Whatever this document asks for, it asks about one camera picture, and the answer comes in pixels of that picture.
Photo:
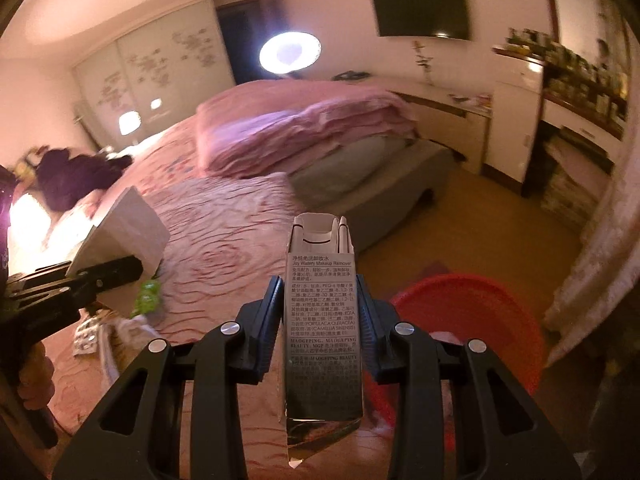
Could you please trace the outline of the person's left hand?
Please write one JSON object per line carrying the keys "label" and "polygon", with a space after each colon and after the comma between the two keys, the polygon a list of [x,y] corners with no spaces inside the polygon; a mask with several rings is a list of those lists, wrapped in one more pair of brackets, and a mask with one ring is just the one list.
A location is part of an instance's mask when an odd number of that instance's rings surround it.
{"label": "person's left hand", "polygon": [[55,392],[53,373],[54,365],[39,341],[29,350],[18,374],[17,393],[26,410],[37,411],[48,405]]}

